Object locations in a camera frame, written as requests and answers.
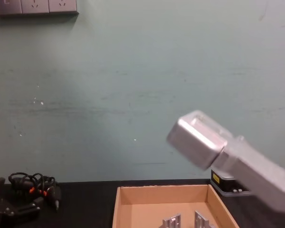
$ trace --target black table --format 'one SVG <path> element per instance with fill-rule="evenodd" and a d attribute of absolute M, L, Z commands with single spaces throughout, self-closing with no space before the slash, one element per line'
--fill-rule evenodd
<path fill-rule="evenodd" d="M 16 227 L 112 228 L 116 190 L 120 186 L 209 183 L 208 179 L 61 183 L 59 212 L 45 205 L 37 220 Z M 272 211 L 253 196 L 221 198 L 241 228 L 285 228 L 285 214 Z"/>

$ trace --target cardboard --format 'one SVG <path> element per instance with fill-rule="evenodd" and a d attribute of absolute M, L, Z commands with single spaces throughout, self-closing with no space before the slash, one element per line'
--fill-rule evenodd
<path fill-rule="evenodd" d="M 211 185 L 120 187 L 113 228 L 159 228 L 181 214 L 181 228 L 194 228 L 197 210 L 216 228 L 238 228 Z"/>

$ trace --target electrical socket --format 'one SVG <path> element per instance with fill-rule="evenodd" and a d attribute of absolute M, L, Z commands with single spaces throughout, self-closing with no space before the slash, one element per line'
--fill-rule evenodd
<path fill-rule="evenodd" d="M 21 0 L 22 13 L 49 13 L 47 0 Z"/>
<path fill-rule="evenodd" d="M 77 12 L 76 0 L 48 0 L 49 11 L 52 13 L 58 12 Z"/>
<path fill-rule="evenodd" d="M 0 15 L 22 14 L 20 0 L 0 0 Z"/>

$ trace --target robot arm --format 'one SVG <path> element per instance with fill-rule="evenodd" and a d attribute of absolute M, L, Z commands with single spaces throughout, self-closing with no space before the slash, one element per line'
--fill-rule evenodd
<path fill-rule="evenodd" d="M 203 112 L 181 117 L 168 142 L 201 169 L 212 166 L 231 174 L 269 207 L 285 212 L 285 169 Z"/>

